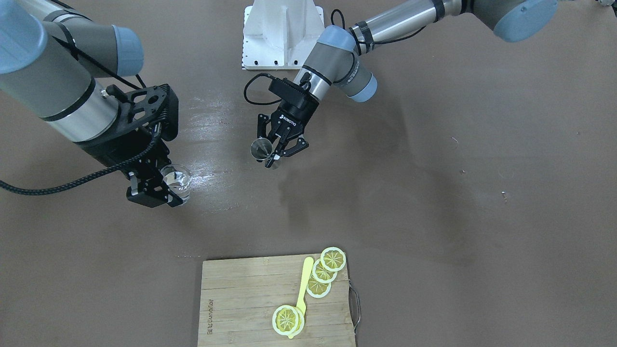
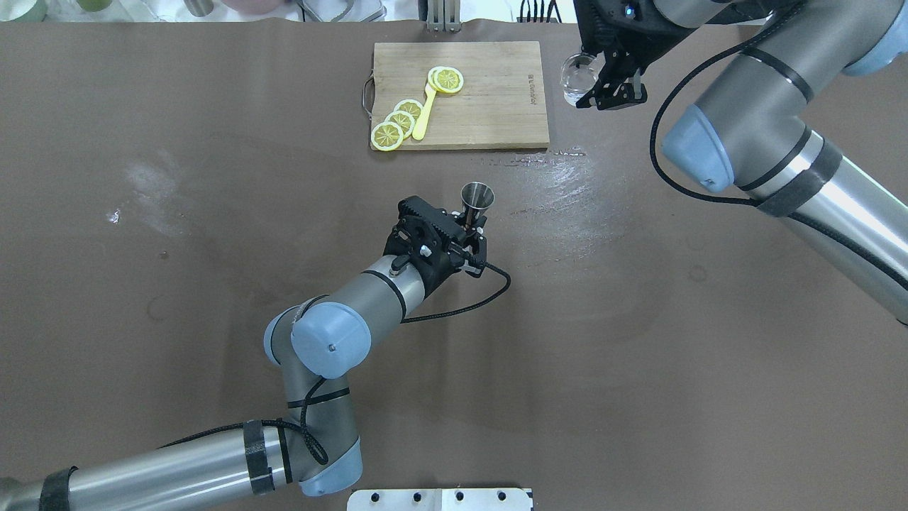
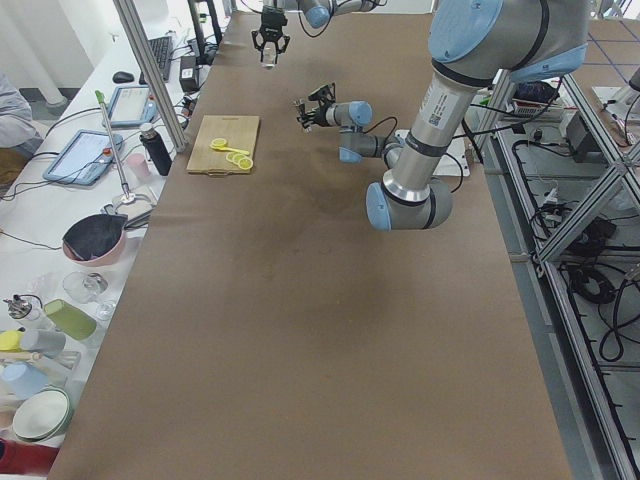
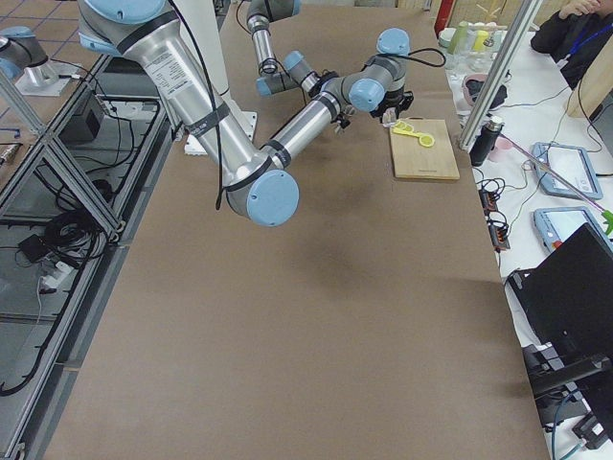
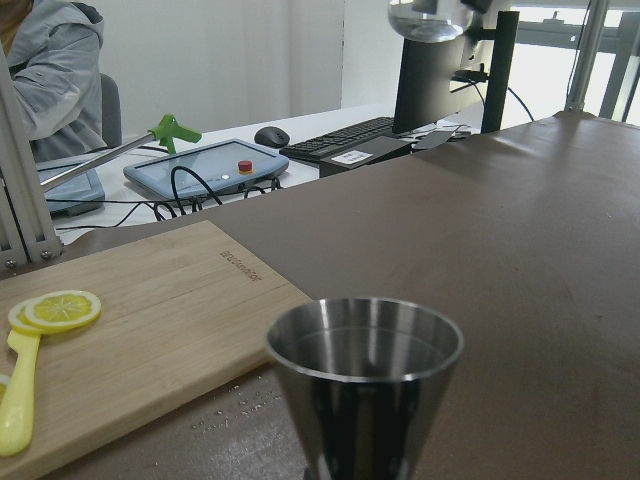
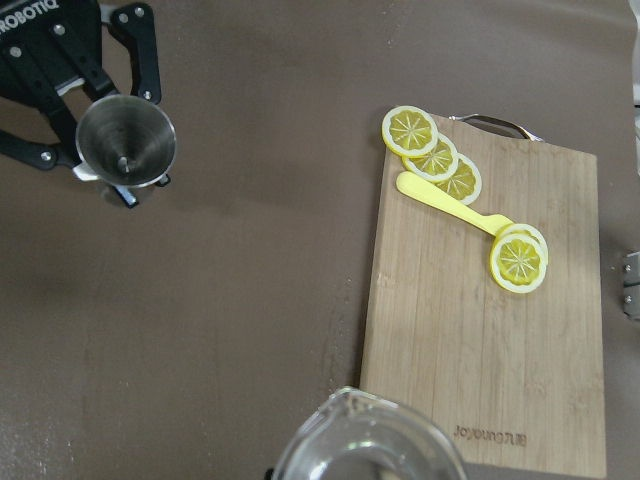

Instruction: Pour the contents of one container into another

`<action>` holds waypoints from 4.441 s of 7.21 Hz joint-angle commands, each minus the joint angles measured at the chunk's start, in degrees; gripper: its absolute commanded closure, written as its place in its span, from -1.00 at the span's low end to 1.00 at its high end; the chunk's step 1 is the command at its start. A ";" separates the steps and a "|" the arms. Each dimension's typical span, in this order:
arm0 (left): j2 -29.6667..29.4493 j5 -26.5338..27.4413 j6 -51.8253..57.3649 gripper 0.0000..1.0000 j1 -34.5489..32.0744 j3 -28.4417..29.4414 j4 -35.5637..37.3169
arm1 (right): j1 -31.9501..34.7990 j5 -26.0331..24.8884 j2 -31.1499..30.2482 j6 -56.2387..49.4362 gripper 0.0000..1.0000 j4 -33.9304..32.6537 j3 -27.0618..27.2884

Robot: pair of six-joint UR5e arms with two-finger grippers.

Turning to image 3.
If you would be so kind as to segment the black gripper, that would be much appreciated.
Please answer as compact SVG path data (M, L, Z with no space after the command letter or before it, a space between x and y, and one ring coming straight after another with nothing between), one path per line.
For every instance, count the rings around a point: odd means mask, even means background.
M298 114L310 115L310 117L298 116L296 118L302 128L311 128L313 125L321 127L334 125L334 121L330 119L332 116L332 108L334 107L334 104L331 102L319 103L316 107L312 106L309 108L305 101L299 99L294 102L294 107Z
M254 48L262 53L264 41L276 41L276 53L283 54L290 41L290 37L283 33L283 27L287 23L288 20L281 8L264 6L259 29L251 31Z

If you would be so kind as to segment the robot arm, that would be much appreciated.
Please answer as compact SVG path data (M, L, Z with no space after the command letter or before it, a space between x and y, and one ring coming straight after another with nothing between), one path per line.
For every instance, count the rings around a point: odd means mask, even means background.
M586 56L589 21L587 1L444 1L430 27L431 84L403 143L365 134L370 105L338 103L328 85L310 95L318 104L313 110L296 105L298 121L305 129L339 127L345 163L384 160L387 171L366 193L374 228L434 228L449 217L453 202L434 171L476 93L499 70L516 83L575 71Z
M251 32L254 48L264 60L267 52L283 54L291 37L284 32L287 12L296 12L313 29L324 30L338 15L366 13L385 6L386 1L264 1L260 11L260 26Z

